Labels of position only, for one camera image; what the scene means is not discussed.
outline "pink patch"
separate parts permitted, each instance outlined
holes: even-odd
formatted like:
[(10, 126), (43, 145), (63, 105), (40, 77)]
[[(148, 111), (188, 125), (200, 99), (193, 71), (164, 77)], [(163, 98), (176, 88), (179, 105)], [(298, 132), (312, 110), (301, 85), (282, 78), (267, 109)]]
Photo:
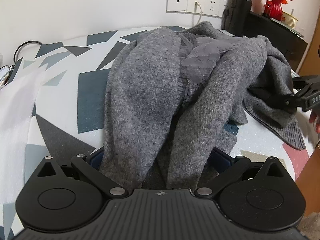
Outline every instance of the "pink patch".
[(296, 179), (299, 177), (303, 167), (306, 165), (309, 155), (306, 149), (300, 151), (292, 148), (291, 146), (284, 143), (282, 145), (284, 150), (287, 152), (294, 169), (294, 173), (296, 175)]

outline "crosshair symbol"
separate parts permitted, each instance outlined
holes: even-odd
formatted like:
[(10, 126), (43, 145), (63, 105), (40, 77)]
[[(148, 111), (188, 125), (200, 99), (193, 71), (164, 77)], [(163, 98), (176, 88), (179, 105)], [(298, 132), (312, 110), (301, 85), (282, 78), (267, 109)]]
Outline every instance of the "crosshair symbol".
[(162, 196), (165, 195), (166, 193), (163, 192), (163, 191), (159, 191), (159, 192), (157, 192), (156, 194), (157, 194), (158, 196), (162, 197)]

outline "white cable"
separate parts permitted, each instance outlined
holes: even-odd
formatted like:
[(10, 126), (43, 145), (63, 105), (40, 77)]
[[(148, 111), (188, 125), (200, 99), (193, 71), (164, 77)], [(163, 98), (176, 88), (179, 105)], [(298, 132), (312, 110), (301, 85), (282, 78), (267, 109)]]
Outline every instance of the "white cable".
[(199, 2), (196, 2), (196, 6), (200, 7), (200, 18), (199, 18), (199, 20), (197, 22), (197, 24), (198, 24), (200, 22), (200, 20), (201, 20), (201, 17), (202, 17), (202, 7), (201, 7), (201, 4)]

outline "white wall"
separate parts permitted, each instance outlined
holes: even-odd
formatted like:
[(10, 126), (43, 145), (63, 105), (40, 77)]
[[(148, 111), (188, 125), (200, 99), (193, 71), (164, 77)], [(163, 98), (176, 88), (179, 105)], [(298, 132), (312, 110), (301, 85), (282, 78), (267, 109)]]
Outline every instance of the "white wall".
[[(295, 9), (298, 31), (303, 30), (308, 43), (319, 7), (320, 0), (295, 0), (283, 6), (284, 11)], [(131, 27), (191, 26), (198, 19), (190, 14), (166, 13), (165, 8), (166, 0), (0, 0), (0, 53), (4, 64), (11, 64), (15, 49), (28, 40), (52, 43)], [(220, 27), (220, 18), (203, 20)]]

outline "gray sweater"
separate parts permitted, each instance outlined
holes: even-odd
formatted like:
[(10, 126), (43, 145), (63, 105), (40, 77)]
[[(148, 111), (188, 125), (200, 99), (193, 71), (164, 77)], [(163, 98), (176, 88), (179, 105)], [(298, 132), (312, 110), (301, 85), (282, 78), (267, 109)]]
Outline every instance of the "gray sweater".
[(236, 143), (222, 127), (228, 119), (247, 123), (243, 106), (304, 148), (296, 109), (271, 109), (247, 92), (249, 86), (292, 92), (288, 62), (263, 36), (232, 38), (209, 22), (182, 33), (159, 28), (141, 34), (109, 73), (100, 171), (131, 190), (158, 156), (167, 188), (195, 189), (212, 148), (230, 152)]

